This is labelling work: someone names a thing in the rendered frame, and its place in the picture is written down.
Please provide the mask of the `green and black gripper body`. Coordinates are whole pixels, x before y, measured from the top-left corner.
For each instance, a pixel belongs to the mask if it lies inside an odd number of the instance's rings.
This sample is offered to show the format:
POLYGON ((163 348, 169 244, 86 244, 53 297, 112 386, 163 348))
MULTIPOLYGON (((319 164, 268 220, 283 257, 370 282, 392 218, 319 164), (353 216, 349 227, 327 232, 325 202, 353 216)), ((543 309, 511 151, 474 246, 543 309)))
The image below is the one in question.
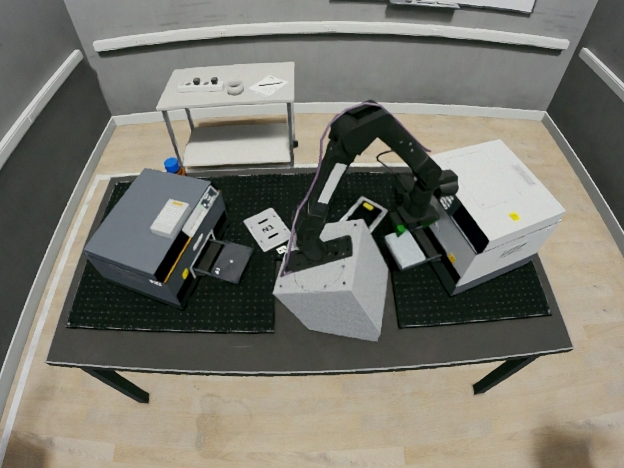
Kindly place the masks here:
POLYGON ((415 204, 412 199, 411 201, 412 202, 410 205, 409 213, 405 211, 403 206, 398 207, 396 212, 390 213, 390 217, 392 218, 396 226, 402 225, 403 223, 399 217, 403 218, 406 226, 416 222, 419 222, 420 224, 425 224, 440 219, 440 214, 437 212, 434 206, 431 206, 430 203, 423 206, 415 204))

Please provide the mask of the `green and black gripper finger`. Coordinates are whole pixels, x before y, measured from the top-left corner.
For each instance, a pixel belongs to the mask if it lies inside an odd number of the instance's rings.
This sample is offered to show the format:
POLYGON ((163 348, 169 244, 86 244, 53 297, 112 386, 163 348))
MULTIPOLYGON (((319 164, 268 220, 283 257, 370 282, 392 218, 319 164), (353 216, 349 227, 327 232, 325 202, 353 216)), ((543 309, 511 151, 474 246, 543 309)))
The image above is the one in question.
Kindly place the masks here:
MULTIPOLYGON (((438 220, 440 220, 440 219, 438 219, 438 220)), ((426 224, 426 223, 425 223, 425 224, 422 224, 422 226, 424 227, 424 229, 426 229, 427 227, 429 227, 429 226, 430 226, 430 225, 432 225, 433 223, 437 222, 438 220, 434 220, 434 221, 428 222, 427 224, 426 224)))
POLYGON ((396 226, 391 217, 390 217, 390 219, 391 219, 391 221, 392 221, 392 223, 394 225, 395 234, 396 234, 397 238, 399 238, 406 231, 406 229, 404 228, 403 224, 399 225, 399 226, 396 226))

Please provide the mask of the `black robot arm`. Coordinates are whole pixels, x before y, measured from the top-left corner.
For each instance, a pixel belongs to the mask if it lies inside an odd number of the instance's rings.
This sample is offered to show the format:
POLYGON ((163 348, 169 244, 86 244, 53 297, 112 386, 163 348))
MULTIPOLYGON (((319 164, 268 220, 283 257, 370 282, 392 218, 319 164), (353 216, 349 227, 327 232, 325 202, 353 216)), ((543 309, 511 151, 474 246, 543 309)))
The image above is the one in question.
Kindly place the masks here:
POLYGON ((330 140, 319 173, 295 223, 296 246, 299 249, 290 252, 285 273, 291 274, 353 255, 350 235, 325 242, 319 236, 345 173, 356 156, 361 156, 377 137, 412 169, 417 179, 415 181, 410 173, 396 176, 397 193, 404 195, 402 206, 407 213, 411 199, 418 205, 428 205, 433 195, 442 198, 458 193, 458 175, 452 169, 442 170, 394 119, 385 109, 365 105, 346 111, 330 125, 330 140))

